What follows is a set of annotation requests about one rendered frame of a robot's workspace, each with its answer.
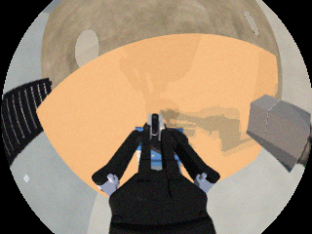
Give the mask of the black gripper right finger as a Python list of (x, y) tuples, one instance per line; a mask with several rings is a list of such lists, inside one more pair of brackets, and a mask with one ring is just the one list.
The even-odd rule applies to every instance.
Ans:
[(174, 151), (193, 179), (194, 184), (207, 194), (220, 179), (220, 174), (201, 159), (179, 132), (170, 133), (164, 124), (162, 114), (159, 114), (158, 135), (161, 146), (162, 170), (166, 169), (170, 198), (180, 200), (185, 194), (184, 182)]

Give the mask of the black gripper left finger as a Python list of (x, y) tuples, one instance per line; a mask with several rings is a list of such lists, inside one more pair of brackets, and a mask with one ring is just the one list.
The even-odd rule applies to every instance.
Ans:
[(108, 163), (93, 173), (93, 182), (109, 197), (115, 190), (118, 189), (120, 185), (119, 180), (128, 168), (139, 144), (141, 143), (136, 180), (136, 196), (142, 202), (147, 202), (151, 199), (152, 180), (150, 125), (151, 113), (148, 113), (147, 123), (144, 123), (143, 131), (140, 132), (138, 130), (133, 130), (114, 153)]

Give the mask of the blue bench vise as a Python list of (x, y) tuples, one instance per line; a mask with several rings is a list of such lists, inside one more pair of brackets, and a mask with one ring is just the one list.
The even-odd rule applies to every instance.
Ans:
[[(159, 120), (159, 115), (157, 113), (153, 113), (151, 115), (152, 118), (152, 131), (151, 131), (151, 169), (160, 171), (162, 170), (162, 162), (161, 162), (161, 152), (160, 152), (160, 140), (159, 140), (159, 135), (158, 135), (158, 120)], [(143, 131), (143, 127), (135, 127), (135, 130), (138, 130), (140, 132)], [(177, 128), (167, 128), (167, 130), (172, 133), (173, 131), (179, 132), (185, 140), (188, 142), (187, 136), (183, 133), (183, 129), (177, 129)], [(138, 160), (140, 158), (140, 147), (141, 143), (138, 146), (138, 149), (136, 150), (136, 156), (137, 156), (137, 165), (138, 165)], [(155, 152), (154, 152), (155, 151)], [(175, 158), (178, 161), (178, 166), (180, 169), (180, 173), (182, 174), (182, 170), (180, 167), (180, 161), (179, 158), (177, 157), (175, 153)]]

